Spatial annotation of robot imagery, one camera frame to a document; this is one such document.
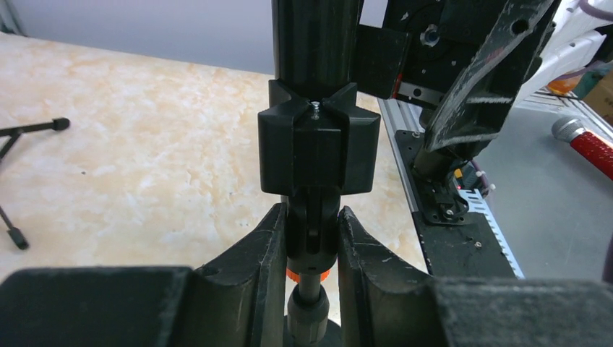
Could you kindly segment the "black microphone orange end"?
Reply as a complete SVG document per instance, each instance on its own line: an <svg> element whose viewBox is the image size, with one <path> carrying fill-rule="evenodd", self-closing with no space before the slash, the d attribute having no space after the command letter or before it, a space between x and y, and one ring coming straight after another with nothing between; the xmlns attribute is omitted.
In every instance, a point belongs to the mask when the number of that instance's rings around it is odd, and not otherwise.
<svg viewBox="0 0 613 347"><path fill-rule="evenodd" d="M362 1L274 0L275 78L297 95L322 100L351 81Z"/></svg>

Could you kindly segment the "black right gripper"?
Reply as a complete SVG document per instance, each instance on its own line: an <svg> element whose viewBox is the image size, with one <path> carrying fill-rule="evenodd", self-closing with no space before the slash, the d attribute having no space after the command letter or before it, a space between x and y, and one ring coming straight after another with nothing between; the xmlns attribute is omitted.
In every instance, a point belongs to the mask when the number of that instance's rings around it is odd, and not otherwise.
<svg viewBox="0 0 613 347"><path fill-rule="evenodd" d="M359 91L437 106L429 152L478 153L495 139L552 29L558 1L507 1L484 38L483 1L388 1L381 27L359 25Z"/></svg>

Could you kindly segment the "round base clamp stand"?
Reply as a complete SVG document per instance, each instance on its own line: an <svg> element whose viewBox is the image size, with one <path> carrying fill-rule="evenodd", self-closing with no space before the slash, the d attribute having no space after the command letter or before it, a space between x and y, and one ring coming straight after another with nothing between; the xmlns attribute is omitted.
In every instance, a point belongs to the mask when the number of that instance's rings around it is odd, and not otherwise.
<svg viewBox="0 0 613 347"><path fill-rule="evenodd" d="M338 256L340 200L372 190L381 117L356 102L354 83L310 99L271 80L258 115L260 185L287 207L287 268L298 278L287 306L290 346L327 342L322 280Z"/></svg>

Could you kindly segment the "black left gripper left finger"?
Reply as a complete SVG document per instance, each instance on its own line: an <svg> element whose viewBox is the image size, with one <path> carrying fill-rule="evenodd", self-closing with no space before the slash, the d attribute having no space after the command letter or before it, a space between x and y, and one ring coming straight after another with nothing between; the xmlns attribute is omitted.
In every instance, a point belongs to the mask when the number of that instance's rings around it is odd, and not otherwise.
<svg viewBox="0 0 613 347"><path fill-rule="evenodd" d="M3 346L281 346L286 206L205 265L30 268L1 285Z"/></svg>

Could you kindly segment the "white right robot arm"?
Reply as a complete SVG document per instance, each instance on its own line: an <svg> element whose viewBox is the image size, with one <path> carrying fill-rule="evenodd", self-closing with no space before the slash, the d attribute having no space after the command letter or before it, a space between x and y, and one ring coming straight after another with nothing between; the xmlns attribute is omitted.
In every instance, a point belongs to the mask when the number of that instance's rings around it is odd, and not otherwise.
<svg viewBox="0 0 613 347"><path fill-rule="evenodd" d="M426 111L413 169L438 179L496 138L515 103L612 57L612 3L389 1L356 48L360 91Z"/></svg>

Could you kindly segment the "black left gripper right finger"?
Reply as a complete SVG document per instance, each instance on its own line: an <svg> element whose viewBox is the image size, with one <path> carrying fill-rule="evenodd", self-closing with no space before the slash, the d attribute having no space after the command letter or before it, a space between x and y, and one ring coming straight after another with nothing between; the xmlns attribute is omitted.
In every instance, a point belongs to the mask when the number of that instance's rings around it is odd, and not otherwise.
<svg viewBox="0 0 613 347"><path fill-rule="evenodd" d="M343 346L610 346L612 286L432 277L338 216Z"/></svg>

